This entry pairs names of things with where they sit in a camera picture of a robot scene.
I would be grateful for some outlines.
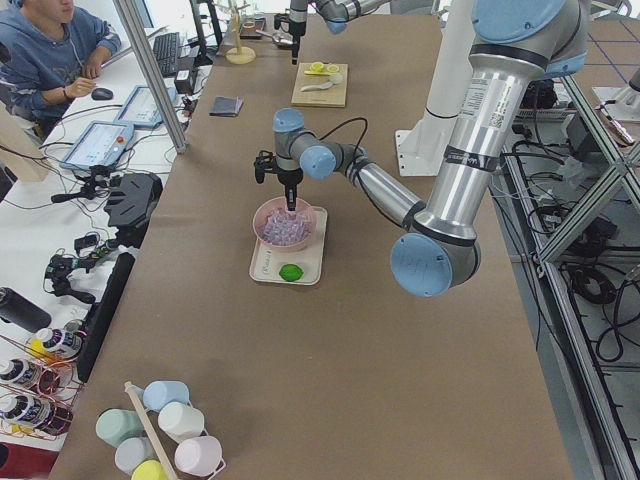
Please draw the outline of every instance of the black thermos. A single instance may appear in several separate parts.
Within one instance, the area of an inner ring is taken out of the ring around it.
[[[0,318],[32,333],[51,323],[51,315],[9,287],[0,287]]]

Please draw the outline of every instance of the blue sweatshirt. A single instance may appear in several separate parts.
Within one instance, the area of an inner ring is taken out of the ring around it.
[[[64,38],[59,42],[38,30],[16,2],[0,12],[0,22],[0,42],[11,53],[11,61],[0,67],[0,79],[15,85],[11,101],[39,119],[61,118],[69,106],[47,105],[43,91],[73,83],[96,47],[107,47],[112,54],[120,48],[113,27],[80,7],[63,25]]]

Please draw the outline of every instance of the black keyboard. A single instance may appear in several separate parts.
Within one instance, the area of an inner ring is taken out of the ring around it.
[[[153,55],[156,57],[163,77],[172,77],[178,71],[180,56],[180,34],[177,32],[158,35],[153,41]]]

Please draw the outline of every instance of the computer mouse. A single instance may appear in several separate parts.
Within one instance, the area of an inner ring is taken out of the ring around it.
[[[111,100],[113,98],[113,92],[104,87],[94,88],[91,92],[91,98],[94,100]]]

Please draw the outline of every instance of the cutting board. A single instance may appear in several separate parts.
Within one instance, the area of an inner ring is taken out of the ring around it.
[[[340,73],[343,76],[342,83],[334,85],[327,90],[314,90],[311,92],[301,92],[300,89],[307,85],[318,85],[329,81],[326,75],[307,75],[305,70],[309,70],[311,63],[301,63],[298,65],[296,83],[291,95],[291,105],[294,107],[333,107],[344,108],[347,104],[347,81],[349,78],[349,66],[346,63],[337,63]]]

